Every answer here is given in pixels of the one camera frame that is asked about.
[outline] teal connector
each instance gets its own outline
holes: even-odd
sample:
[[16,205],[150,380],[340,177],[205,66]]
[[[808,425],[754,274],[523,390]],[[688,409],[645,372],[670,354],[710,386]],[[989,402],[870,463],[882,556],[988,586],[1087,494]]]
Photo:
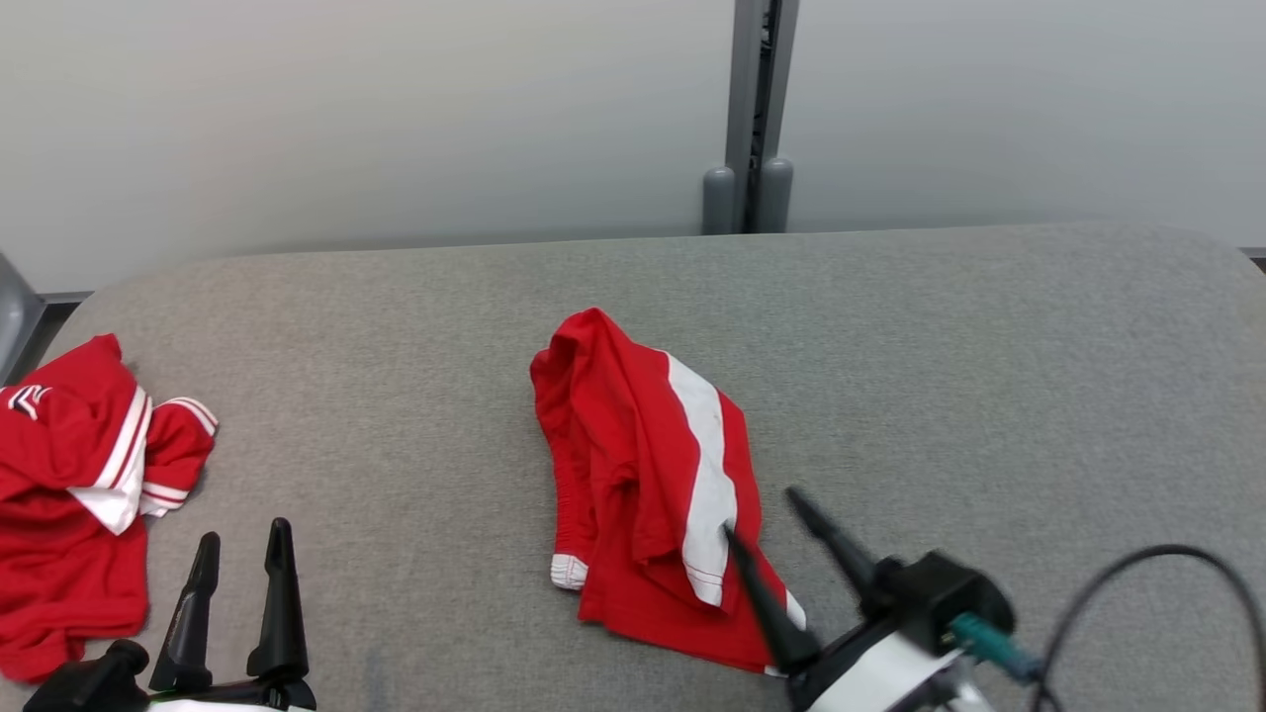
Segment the teal connector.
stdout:
[[985,622],[980,616],[963,613],[950,622],[955,644],[968,655],[987,660],[1020,684],[1036,682],[1042,675],[1042,661],[1012,642],[1010,636]]

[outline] white wall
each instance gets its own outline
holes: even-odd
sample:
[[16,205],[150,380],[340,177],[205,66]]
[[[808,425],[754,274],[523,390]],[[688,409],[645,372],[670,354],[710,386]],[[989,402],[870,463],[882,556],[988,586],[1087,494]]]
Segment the white wall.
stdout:
[[1266,246],[1263,28],[1263,0],[800,0],[789,229],[1104,217]]
[[733,0],[16,0],[0,252],[38,291],[196,257],[690,234]]

